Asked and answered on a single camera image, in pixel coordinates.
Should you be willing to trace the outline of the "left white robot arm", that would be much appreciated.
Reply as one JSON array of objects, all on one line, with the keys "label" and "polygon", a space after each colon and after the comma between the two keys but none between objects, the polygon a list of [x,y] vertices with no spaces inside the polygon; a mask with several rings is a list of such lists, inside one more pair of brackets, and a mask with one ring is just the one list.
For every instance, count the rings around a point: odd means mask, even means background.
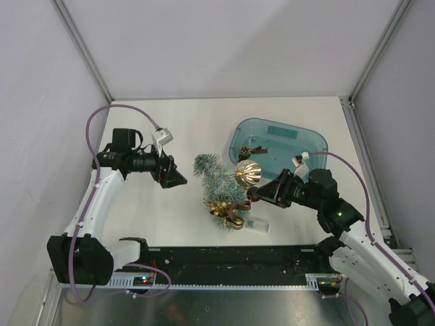
[{"label": "left white robot arm", "polygon": [[138,130],[113,130],[111,142],[92,165],[90,183],[77,213],[62,235],[48,240],[48,255],[60,283],[106,285],[113,272],[127,264],[138,272],[149,266],[146,239],[126,237],[106,247],[103,228],[128,174],[149,173],[163,189],[188,182],[177,171],[173,156],[163,150],[172,140],[166,128],[159,128],[152,133],[150,152],[145,152]]}]

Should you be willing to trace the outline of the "dark brown ball ornament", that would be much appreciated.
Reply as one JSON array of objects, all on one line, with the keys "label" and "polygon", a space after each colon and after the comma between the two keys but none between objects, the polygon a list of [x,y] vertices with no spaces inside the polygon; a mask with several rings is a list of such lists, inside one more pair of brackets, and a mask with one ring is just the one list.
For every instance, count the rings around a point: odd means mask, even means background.
[{"label": "dark brown ball ornament", "polygon": [[257,187],[251,187],[247,190],[247,198],[250,202],[258,202],[260,200],[259,195],[257,195]]}]

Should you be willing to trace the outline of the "gold striped bauble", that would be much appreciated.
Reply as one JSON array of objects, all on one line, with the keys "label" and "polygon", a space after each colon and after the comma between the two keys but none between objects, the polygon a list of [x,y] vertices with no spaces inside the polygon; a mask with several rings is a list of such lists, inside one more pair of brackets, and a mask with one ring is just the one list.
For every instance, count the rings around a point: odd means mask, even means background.
[{"label": "gold striped bauble", "polygon": [[234,168],[234,178],[243,187],[253,187],[261,180],[262,169],[253,160],[242,160]]}]

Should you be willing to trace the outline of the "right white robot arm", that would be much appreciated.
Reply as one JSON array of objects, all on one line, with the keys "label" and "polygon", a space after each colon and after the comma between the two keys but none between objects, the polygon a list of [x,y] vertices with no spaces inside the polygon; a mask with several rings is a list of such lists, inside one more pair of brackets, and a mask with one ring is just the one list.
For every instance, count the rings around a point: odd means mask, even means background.
[{"label": "right white robot arm", "polygon": [[434,283],[420,275],[365,227],[366,219],[340,198],[332,173],[315,169],[308,181],[288,169],[262,187],[247,192],[283,209],[291,204],[313,209],[329,237],[313,256],[320,272],[345,275],[389,313],[392,325],[434,324]]}]

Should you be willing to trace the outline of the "teal plastic container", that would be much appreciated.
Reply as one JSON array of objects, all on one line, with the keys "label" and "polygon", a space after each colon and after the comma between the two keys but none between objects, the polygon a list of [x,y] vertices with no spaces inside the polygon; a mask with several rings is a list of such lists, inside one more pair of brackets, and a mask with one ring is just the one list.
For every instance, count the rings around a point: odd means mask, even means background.
[{"label": "teal plastic container", "polygon": [[260,165],[265,179],[275,179],[284,168],[295,171],[294,156],[328,151],[327,140],[314,130],[255,117],[243,120],[235,129],[228,150],[233,164],[239,162],[242,146],[267,150],[249,157]]}]

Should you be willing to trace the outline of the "small frosted christmas tree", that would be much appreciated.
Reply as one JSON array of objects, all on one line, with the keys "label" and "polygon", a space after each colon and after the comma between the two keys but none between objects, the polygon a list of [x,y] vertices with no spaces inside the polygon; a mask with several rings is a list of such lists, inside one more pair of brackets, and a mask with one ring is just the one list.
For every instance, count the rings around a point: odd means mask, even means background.
[{"label": "small frosted christmas tree", "polygon": [[[193,173],[194,176],[201,178],[204,188],[204,202],[210,200],[238,203],[248,200],[246,190],[236,182],[234,175],[227,171],[217,154],[204,153],[197,155],[193,163]],[[244,219],[245,222],[249,212],[250,210],[236,211],[237,217]],[[223,218],[209,214],[217,227],[223,230],[235,231],[224,226]]]}]

